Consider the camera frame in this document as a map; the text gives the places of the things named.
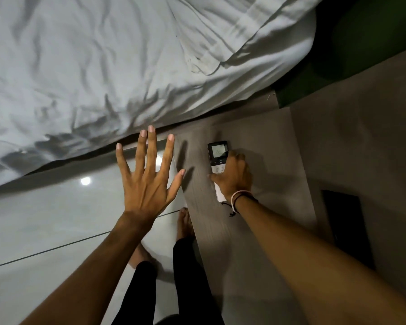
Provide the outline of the white remote control with display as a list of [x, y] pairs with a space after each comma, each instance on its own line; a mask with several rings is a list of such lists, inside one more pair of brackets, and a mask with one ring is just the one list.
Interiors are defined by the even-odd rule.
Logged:
[[207, 147], [210, 157], [210, 165], [212, 173], [214, 174], [223, 173], [228, 158], [227, 141], [213, 142], [208, 144]]

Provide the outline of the black rectangular object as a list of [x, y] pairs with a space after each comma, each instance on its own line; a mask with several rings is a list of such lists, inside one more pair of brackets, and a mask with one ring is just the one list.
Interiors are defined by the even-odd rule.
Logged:
[[330, 190], [321, 192], [335, 245], [375, 271], [359, 197]]

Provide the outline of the pink wrist band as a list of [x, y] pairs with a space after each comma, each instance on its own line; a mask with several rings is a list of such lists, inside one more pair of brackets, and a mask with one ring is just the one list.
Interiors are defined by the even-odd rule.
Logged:
[[231, 196], [231, 201], [230, 201], [231, 203], [230, 203], [230, 205], [231, 205], [231, 208], [232, 208], [232, 213], [230, 214], [230, 216], [235, 216], [236, 213], [238, 213], [238, 211], [237, 211], [237, 209], [236, 209], [236, 207], [235, 207], [235, 204], [236, 204], [237, 199], [240, 198], [240, 197], [243, 197], [243, 196], [245, 196], [245, 197], [247, 197], [247, 198], [249, 198], [249, 199], [251, 199], [251, 200], [258, 201], [258, 200], [253, 196], [253, 194], [252, 194], [250, 191], [247, 191], [247, 190], [239, 190], [239, 191], [236, 191], [236, 192]]

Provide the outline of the person's right forearm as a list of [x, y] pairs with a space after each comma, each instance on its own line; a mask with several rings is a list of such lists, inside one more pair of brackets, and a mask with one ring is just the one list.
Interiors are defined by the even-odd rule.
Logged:
[[406, 299], [376, 272], [257, 201], [235, 207], [310, 325], [406, 325]]

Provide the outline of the black trousers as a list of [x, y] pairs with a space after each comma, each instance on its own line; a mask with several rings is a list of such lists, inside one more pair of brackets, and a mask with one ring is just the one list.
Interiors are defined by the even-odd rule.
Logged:
[[[206, 273], [196, 260], [194, 237], [179, 239], [173, 247], [173, 275], [179, 313], [156, 325], [225, 325], [211, 293]], [[153, 325], [157, 268], [149, 261], [137, 265], [121, 307], [111, 325]]]

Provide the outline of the person's left forearm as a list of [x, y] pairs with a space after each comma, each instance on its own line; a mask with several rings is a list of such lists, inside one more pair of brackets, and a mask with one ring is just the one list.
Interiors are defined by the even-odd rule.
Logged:
[[20, 325], [100, 325], [131, 255], [156, 217], [125, 211], [103, 242]]

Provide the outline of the person's foot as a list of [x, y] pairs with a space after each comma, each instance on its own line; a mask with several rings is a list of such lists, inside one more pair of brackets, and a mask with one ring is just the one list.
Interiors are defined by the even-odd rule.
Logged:
[[143, 244], [140, 242], [133, 252], [128, 264], [131, 268], [136, 269], [137, 266], [142, 262], [149, 262], [152, 264], [156, 270], [158, 270], [158, 262], [152, 257], [152, 255], [146, 250]]
[[176, 241], [187, 237], [195, 237], [195, 233], [189, 210], [187, 207], [183, 207], [178, 214]]

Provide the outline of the dark green headboard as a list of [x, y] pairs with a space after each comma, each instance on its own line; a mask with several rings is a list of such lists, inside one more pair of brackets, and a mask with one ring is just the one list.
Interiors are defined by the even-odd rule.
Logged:
[[406, 50], [406, 0], [323, 0], [307, 56], [272, 84], [280, 108]]

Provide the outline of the person's left foot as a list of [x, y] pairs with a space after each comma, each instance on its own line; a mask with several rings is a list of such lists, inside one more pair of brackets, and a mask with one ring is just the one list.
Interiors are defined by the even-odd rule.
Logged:
[[152, 255], [146, 250], [143, 244], [140, 242], [133, 252], [128, 264], [131, 268], [136, 269], [137, 266], [142, 262], [149, 262], [152, 264], [156, 270], [158, 270], [158, 262], [152, 257]]

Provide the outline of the person's right hand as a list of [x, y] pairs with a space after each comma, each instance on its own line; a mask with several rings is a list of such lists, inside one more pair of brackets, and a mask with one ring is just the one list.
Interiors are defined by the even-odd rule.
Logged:
[[253, 176], [243, 153], [234, 150], [228, 152], [228, 158], [224, 169], [225, 183], [220, 188], [227, 202], [231, 196], [239, 190], [251, 191]]

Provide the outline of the person's left hand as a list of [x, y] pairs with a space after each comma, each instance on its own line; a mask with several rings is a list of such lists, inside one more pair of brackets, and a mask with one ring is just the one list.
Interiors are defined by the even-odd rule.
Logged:
[[135, 170], [127, 181], [122, 181], [124, 190], [124, 212], [118, 223], [148, 225], [171, 203], [167, 202], [170, 187], [169, 174], [173, 160], [175, 137], [167, 138], [159, 171], [146, 170], [148, 128], [141, 130], [135, 153]]

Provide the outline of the person's right foot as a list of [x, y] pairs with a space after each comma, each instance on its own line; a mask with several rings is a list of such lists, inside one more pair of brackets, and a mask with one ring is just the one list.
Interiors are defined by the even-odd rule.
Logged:
[[187, 237], [195, 237], [195, 233], [189, 210], [187, 207], [183, 207], [178, 214], [176, 241]]

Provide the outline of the white pillow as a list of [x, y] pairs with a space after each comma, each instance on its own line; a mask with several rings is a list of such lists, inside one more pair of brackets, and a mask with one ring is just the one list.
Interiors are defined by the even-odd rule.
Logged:
[[189, 70], [211, 75], [255, 36], [286, 31], [323, 0], [166, 1]]

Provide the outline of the white crumpled bed sheet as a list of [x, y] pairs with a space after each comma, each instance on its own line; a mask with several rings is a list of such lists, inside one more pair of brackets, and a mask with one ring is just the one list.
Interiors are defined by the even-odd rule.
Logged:
[[166, 0], [0, 0], [0, 186], [245, 100], [303, 60], [315, 32], [314, 9], [204, 75]]

